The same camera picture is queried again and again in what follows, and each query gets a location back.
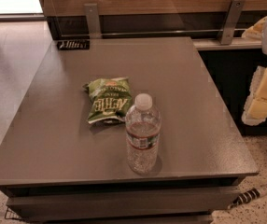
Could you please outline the green jalapeno chip bag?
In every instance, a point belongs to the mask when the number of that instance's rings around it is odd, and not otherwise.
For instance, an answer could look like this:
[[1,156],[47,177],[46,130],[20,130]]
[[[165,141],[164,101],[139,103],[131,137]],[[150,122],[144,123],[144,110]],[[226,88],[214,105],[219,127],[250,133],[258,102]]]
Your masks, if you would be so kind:
[[127,77],[98,78],[84,86],[91,100],[91,111],[87,117],[90,125],[123,123],[133,104]]

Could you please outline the metal rail bar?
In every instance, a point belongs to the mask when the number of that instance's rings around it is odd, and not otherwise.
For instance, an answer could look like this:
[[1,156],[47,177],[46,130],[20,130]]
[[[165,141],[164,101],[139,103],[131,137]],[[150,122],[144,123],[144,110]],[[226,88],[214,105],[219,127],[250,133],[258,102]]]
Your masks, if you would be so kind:
[[125,32],[125,33],[104,33],[101,38],[148,38],[148,37],[177,37],[189,36],[192,39],[215,39],[222,34],[221,30],[174,30],[159,32]]

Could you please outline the left metal bracket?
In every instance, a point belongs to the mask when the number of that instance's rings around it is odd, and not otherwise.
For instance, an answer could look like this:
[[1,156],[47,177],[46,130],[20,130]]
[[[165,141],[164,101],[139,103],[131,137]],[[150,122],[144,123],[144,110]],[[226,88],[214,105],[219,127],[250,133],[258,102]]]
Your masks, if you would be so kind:
[[84,8],[90,39],[101,39],[102,32],[97,4],[86,3]]

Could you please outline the right metal bracket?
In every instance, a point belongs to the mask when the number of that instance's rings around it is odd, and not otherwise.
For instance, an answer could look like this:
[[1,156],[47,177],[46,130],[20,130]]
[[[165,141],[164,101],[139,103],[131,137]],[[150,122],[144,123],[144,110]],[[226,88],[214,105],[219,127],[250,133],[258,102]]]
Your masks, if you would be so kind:
[[236,24],[239,21],[246,0],[231,0],[222,28],[218,32],[218,42],[230,45],[234,37]]

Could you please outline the metal bracket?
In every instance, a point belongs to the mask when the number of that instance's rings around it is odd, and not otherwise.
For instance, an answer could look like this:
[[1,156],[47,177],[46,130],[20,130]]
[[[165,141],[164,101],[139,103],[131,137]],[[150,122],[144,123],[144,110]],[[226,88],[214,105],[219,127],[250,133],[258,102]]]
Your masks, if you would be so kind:
[[90,39],[101,39],[102,32],[97,4],[86,3],[84,8]]
[[218,32],[218,42],[230,45],[234,37],[236,24],[239,21],[246,0],[231,0],[222,28]]

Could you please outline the clear plastic water bottle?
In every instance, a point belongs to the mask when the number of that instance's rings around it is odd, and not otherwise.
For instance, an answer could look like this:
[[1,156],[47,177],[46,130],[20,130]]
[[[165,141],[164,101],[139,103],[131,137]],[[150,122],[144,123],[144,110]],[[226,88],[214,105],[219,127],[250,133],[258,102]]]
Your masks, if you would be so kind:
[[125,117],[127,161],[130,168],[141,175],[155,166],[160,142],[162,118],[147,93],[138,94]]

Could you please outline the black white striped tool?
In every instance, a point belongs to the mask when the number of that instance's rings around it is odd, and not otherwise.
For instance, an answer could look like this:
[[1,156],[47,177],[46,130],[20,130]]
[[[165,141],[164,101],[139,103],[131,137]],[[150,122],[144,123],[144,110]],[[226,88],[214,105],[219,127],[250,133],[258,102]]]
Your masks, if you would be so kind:
[[252,201],[257,200],[258,198],[264,197],[267,195],[267,185],[261,186],[259,188],[253,188],[246,192],[239,194],[228,206],[229,209],[237,207],[242,204],[251,203]]

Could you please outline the black floor vent grille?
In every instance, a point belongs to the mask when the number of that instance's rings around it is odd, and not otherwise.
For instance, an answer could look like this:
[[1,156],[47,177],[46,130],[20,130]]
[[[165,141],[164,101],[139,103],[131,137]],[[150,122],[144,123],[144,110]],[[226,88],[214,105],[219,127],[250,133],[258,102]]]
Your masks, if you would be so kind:
[[62,40],[57,42],[57,49],[59,50],[79,50],[89,48],[89,40]]

